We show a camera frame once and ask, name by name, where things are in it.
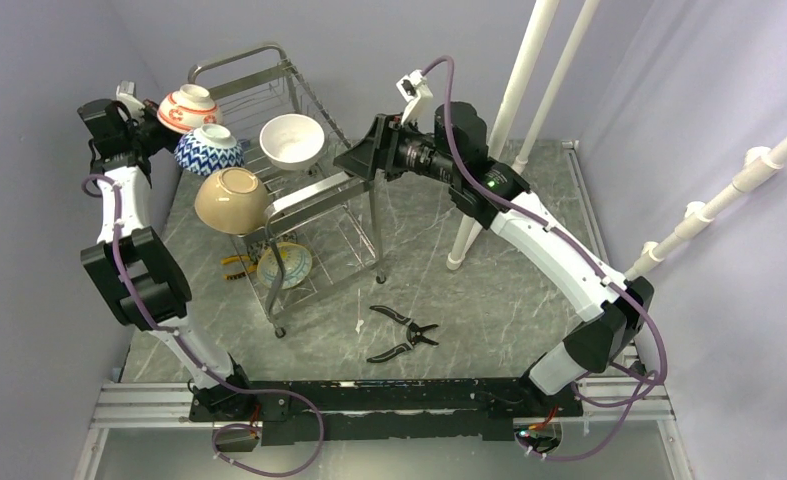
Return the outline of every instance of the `pliers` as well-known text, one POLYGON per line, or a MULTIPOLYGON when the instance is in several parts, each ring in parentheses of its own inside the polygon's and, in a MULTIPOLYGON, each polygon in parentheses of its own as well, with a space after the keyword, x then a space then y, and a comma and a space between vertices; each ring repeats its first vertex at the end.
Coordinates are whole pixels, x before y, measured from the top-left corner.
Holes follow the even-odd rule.
POLYGON ((255 270, 258 269, 257 264, 256 263, 252 263, 252 259, 248 255, 231 255, 230 257, 225 257, 225 258, 223 258, 220 261, 220 263, 223 264, 223 265, 228 265, 228 264, 234 263, 234 262, 240 262, 240 264, 245 265, 246 266, 246 271, 240 271, 240 272, 237 272, 237 273, 223 274, 222 278, 224 278, 226 280, 237 280, 237 279, 245 277, 246 275, 248 275, 250 273, 255 273, 255 270))
POLYGON ((426 343, 428 345, 440 345, 439 343, 431 340, 429 338, 425 338, 423 333, 434 330, 438 327, 437 324, 431 324, 425 327, 420 327, 416 323, 413 322, 411 318, 408 318, 404 315, 399 314, 395 310, 390 307, 385 307, 384 305, 372 305, 369 307, 370 310, 375 310, 376 312, 383 313, 388 317, 392 318, 394 322, 398 323, 399 325, 405 325, 408 327, 408 332, 406 334, 407 341, 405 343, 400 343, 395 347, 387 350, 386 352, 376 355, 374 357, 370 357, 367 359, 369 363, 384 363, 395 356, 399 355, 400 353, 405 353, 414 349, 414 347, 418 343, 426 343))

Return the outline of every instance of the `beige bowl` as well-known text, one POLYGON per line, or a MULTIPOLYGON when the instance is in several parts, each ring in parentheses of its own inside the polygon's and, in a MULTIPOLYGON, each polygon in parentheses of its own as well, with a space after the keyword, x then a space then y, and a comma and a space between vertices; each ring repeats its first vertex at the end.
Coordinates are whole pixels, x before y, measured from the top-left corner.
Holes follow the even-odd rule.
POLYGON ((207 177, 196 195, 196 215, 223 233, 245 235, 266 222, 266 187, 254 173, 240 167, 218 170, 207 177))

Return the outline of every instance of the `cable tie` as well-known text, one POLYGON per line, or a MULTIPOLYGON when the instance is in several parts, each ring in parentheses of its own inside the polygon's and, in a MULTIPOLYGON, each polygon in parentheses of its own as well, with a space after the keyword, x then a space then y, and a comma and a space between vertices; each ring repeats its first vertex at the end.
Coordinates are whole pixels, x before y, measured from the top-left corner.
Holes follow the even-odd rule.
POLYGON ((558 220, 555 217, 549 216, 549 221, 546 222, 546 226, 543 227, 544 232, 551 232, 555 226, 558 225, 558 220))

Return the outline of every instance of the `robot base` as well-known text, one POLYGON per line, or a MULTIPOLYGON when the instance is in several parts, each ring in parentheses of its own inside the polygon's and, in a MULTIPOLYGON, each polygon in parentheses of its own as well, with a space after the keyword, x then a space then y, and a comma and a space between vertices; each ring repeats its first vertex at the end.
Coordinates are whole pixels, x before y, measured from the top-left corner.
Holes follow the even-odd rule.
MULTIPOLYGON (((514 418, 543 418, 555 406, 558 417, 583 414, 569 386, 557 395, 538 397, 520 379, 510 377, 250 382, 249 387, 290 390, 312 399, 325 412, 326 440, 480 435, 483 440, 506 441, 513 439, 514 418)), ((302 402, 279 395, 257 398, 263 423, 261 445, 316 440, 316 418, 302 402)), ((236 421, 195 404, 189 418, 236 421)))

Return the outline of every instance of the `plate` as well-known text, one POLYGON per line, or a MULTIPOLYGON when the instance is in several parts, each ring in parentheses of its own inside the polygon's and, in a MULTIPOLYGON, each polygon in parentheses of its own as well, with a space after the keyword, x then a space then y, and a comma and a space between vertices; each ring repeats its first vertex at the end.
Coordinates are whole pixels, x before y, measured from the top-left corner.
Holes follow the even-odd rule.
MULTIPOLYGON (((293 288, 300 284, 311 273, 311 252, 297 244, 290 242, 279 242, 278 251, 281 253, 281 260, 284 262, 284 283, 282 289, 293 288)), ((268 248, 258 262, 258 280, 266 286, 272 287, 275 275, 278 273, 278 262, 272 249, 268 248)))

